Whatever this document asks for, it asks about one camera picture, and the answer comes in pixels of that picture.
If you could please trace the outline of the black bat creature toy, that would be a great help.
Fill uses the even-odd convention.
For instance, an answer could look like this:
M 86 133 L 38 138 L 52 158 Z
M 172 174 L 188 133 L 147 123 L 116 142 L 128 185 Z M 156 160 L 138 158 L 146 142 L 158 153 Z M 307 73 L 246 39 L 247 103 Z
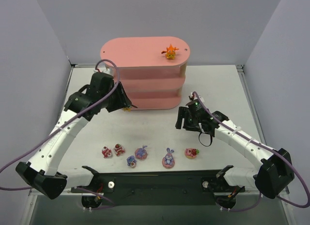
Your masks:
M 124 107 L 124 108 L 122 108 L 122 110 L 125 111 L 125 112 L 130 112 L 131 109 L 132 109 L 132 107 Z

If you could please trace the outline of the orange spiky creature toy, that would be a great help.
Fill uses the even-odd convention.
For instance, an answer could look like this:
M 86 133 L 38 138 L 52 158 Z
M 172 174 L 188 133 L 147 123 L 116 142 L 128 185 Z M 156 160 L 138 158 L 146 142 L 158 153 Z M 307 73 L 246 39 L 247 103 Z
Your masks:
M 167 47 L 166 50 L 163 50 L 161 54 L 164 54 L 167 59 L 173 60 L 175 59 L 177 50 L 179 50 L 177 47 L 173 47 L 172 44 L 170 44 L 170 46 Z

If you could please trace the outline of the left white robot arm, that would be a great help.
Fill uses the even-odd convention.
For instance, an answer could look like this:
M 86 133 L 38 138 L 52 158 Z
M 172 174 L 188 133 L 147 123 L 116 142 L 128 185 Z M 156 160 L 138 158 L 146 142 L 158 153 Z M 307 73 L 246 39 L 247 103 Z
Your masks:
M 94 73 L 90 84 L 68 98 L 50 138 L 27 162 L 19 162 L 16 172 L 29 186 L 50 199 L 57 198 L 64 189 L 89 186 L 97 180 L 98 172 L 88 166 L 59 171 L 63 156 L 78 133 L 101 109 L 113 112 L 131 105 L 118 78 Z

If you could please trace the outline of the blue bunny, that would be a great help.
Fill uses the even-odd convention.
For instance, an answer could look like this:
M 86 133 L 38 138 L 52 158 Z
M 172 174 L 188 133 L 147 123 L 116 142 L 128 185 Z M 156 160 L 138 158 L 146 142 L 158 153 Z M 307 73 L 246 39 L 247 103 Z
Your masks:
M 170 168 L 173 168 L 175 165 L 175 160 L 172 155 L 174 153 L 174 150 L 171 150 L 170 148 L 167 148 L 166 150 L 167 150 L 167 154 L 162 159 L 162 165 L 166 169 L 170 169 Z

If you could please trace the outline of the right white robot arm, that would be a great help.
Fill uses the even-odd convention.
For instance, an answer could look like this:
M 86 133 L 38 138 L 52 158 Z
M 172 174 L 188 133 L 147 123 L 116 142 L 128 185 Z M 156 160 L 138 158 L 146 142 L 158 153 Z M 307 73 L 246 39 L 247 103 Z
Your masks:
M 221 112 L 206 112 L 198 100 L 178 108 L 175 127 L 219 139 L 252 163 L 253 168 L 230 165 L 222 169 L 217 178 L 228 186 L 257 188 L 264 196 L 274 199 L 295 178 L 289 168 L 292 161 L 288 151 L 263 146 Z

